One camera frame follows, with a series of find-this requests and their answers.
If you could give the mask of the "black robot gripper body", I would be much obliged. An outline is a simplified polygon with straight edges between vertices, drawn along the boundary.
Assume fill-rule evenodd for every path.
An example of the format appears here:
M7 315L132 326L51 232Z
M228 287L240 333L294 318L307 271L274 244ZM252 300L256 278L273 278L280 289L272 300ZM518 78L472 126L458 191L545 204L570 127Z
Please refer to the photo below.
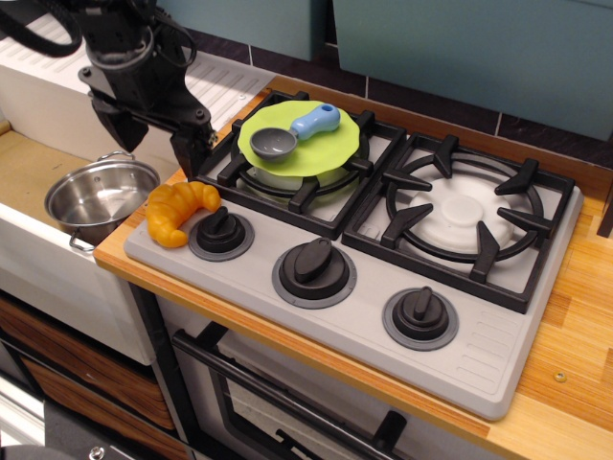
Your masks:
M179 33L148 33L134 50L123 53L86 48L91 64L79 71L90 87L90 97L100 98L148 127L171 134L180 129L214 137L209 110L188 90L186 72L194 54L187 55Z

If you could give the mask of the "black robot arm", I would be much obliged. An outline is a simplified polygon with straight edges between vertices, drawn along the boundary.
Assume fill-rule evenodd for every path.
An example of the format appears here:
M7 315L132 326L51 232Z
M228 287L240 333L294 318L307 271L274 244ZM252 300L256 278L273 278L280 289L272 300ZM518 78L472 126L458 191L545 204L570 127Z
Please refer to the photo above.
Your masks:
M183 173L197 177L216 132L210 111L186 84L197 54L188 31L154 1L84 1L73 8L91 62L79 79L102 125L127 151L150 127L166 131Z

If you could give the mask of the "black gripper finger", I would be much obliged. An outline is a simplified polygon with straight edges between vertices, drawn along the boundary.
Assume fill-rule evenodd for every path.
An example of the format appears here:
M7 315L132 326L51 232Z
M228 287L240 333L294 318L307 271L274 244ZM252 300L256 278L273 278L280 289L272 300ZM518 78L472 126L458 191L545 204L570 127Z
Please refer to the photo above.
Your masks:
M170 137L170 143L185 176L188 179L198 177L213 149L205 135L193 129L180 129Z
M123 110L100 98L92 99L92 107L99 121L116 143L128 152L133 152L148 133L148 125Z

